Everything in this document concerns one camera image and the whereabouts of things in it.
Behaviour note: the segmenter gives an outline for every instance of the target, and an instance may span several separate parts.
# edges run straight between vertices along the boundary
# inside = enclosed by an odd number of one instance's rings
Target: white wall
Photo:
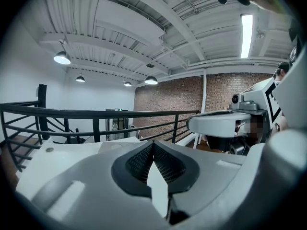
[[[135,87],[126,87],[120,78],[96,72],[82,71],[85,82],[77,82],[80,70],[69,69],[64,88],[62,108],[71,110],[128,109],[133,111]],[[70,119],[70,129],[92,132],[93,123],[88,119]],[[105,131],[105,120],[100,120],[100,131]]]
[[[65,74],[52,56],[37,45],[23,24],[16,19],[0,48],[0,103],[35,101],[36,87],[43,83],[47,85],[47,107],[60,108]],[[17,117],[19,115],[5,114],[6,121]],[[34,117],[29,117],[14,125],[25,127],[34,121]],[[3,140],[0,127],[0,141]]]

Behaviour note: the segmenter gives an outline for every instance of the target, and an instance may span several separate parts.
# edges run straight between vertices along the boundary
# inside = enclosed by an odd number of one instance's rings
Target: wall
[[[0,103],[37,100],[36,87],[43,83],[47,85],[47,107],[60,108],[64,80],[65,71],[16,19],[0,49]],[[5,114],[6,121],[17,117]],[[29,117],[14,124],[24,127],[34,121],[34,117]],[[3,140],[0,128],[0,141]]]
[[[201,110],[203,92],[203,77],[190,77],[161,82],[157,85],[147,85],[136,89],[134,110],[135,111],[180,111],[180,110]],[[180,115],[179,119],[185,119],[190,115]],[[174,116],[135,118],[133,124],[136,127],[149,126],[159,123],[172,122]],[[154,129],[142,130],[143,137],[162,133],[173,129],[174,125],[157,127]],[[158,137],[166,139],[172,133]]]
[[[205,111],[227,109],[233,94],[240,93],[257,82],[271,78],[265,73],[223,73],[207,75]]]
[[[69,69],[65,80],[63,109],[96,110],[128,109],[133,111],[134,87],[126,87],[119,78],[95,72],[82,71],[85,82],[77,82],[80,70]],[[92,132],[90,119],[70,119],[71,130],[79,128],[79,132]],[[105,131],[105,120],[99,121],[100,131]]]

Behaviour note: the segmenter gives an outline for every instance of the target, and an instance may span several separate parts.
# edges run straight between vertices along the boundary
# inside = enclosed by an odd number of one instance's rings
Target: lamp shade
[[[124,85],[127,86],[127,87],[131,87],[132,86],[132,84],[130,82],[125,82]]]
[[[145,83],[148,83],[148,84],[157,84],[158,83],[158,80],[153,77],[153,76],[149,76],[145,79]]]
[[[57,63],[63,65],[69,65],[71,63],[71,57],[65,51],[58,52],[56,56],[53,58]]]
[[[84,79],[84,77],[79,76],[79,77],[76,78],[76,81],[77,82],[85,82],[85,79]]]

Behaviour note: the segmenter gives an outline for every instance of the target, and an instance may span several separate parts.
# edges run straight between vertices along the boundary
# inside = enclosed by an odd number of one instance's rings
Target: person
[[[283,78],[286,76],[287,72],[289,71],[290,65],[289,63],[282,62],[278,65],[275,73],[274,73],[274,79],[275,79],[275,84],[278,86]]]

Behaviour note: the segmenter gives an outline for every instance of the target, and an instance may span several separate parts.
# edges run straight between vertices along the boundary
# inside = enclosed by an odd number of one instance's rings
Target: black railing
[[[153,139],[168,133],[172,133],[172,136],[166,140],[172,140],[172,143],[175,143],[176,138],[186,132],[189,132],[181,139],[185,138],[191,132],[189,130],[185,130],[177,134],[177,130],[185,128],[186,125],[182,125],[178,127],[178,123],[184,122],[187,119],[179,119],[179,115],[186,115],[186,114],[195,114],[199,113],[198,110],[193,111],[161,111],[161,112],[127,112],[127,111],[75,111],[75,110],[56,110],[56,109],[47,109],[46,108],[46,90],[47,86],[40,84],[38,90],[38,101],[32,102],[22,102],[22,103],[3,103],[0,104],[0,117],[1,117],[1,124],[3,129],[3,134],[5,137],[5,141],[8,147],[8,150],[12,156],[13,162],[15,163],[17,169],[22,171],[25,166],[22,165],[24,160],[31,160],[32,158],[28,155],[33,149],[39,149],[40,147],[37,145],[38,143],[42,144],[43,140],[48,139],[50,136],[56,137],[65,137],[67,139],[67,143],[71,143],[71,137],[75,137],[78,142],[80,142],[80,137],[88,137],[93,136],[94,142],[100,142],[101,135],[112,135],[112,134],[120,134],[120,133],[128,133],[133,131],[140,131],[146,130],[151,128],[162,127],[166,125],[174,125],[174,128],[168,131],[165,131],[160,134],[156,134],[153,136],[145,137],[140,139],[148,140]],[[12,113],[12,114],[19,114],[24,115],[23,117],[19,117],[17,119],[5,122],[4,120],[4,113]],[[116,118],[140,118],[140,117],[157,117],[157,116],[170,116],[174,115],[175,120],[173,122],[162,123],[157,125],[151,126],[143,126],[143,127],[136,127],[136,128],[129,128],[129,129],[121,129],[121,130],[111,130],[111,131],[100,131],[99,127],[99,120],[100,119],[116,119]],[[20,121],[24,118],[28,118],[30,116],[35,117],[35,122],[26,126],[26,127],[18,127],[12,125],[14,122]],[[50,118],[53,118],[58,124],[60,124],[63,128],[59,127],[58,125],[54,124],[50,121]],[[63,118],[64,123],[60,122],[58,118]],[[73,132],[69,128],[69,119],[92,119],[93,123],[93,131],[92,132],[79,132],[76,129],[76,132]],[[48,124],[52,125],[56,129],[61,132],[54,131],[48,127]],[[13,133],[12,135],[8,136],[7,129],[16,130],[17,132]],[[20,134],[21,132],[30,133],[31,135],[27,137],[22,142],[14,140],[14,138]],[[27,144],[26,142],[32,138],[34,135],[38,135],[38,141],[36,144]],[[29,150],[25,154],[17,154],[16,151],[20,147],[29,148]]]

